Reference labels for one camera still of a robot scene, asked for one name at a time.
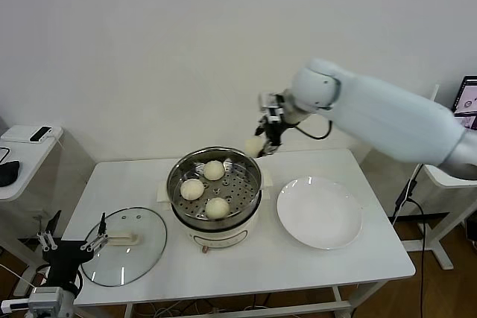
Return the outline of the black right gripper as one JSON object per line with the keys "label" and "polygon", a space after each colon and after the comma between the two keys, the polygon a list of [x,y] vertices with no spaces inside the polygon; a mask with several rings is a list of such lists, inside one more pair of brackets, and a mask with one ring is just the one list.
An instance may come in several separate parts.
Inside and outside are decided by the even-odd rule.
{"label": "black right gripper", "polygon": [[288,128],[289,125],[284,121],[267,122],[267,118],[265,116],[261,117],[258,120],[254,136],[261,136],[263,133],[265,133],[267,140],[259,149],[256,157],[261,158],[275,154],[282,144],[281,136]]}

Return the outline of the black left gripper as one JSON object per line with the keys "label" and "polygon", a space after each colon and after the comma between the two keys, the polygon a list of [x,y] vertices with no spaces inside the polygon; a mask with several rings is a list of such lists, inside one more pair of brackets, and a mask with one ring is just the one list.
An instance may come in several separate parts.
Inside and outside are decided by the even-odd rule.
{"label": "black left gripper", "polygon": [[37,239],[42,247],[43,259],[49,264],[46,287],[66,287],[76,282],[77,273],[82,264],[93,259],[93,252],[100,250],[109,240],[107,235],[106,213],[103,212],[98,224],[97,235],[91,241],[55,242],[54,232],[61,216],[61,210],[39,230]]}

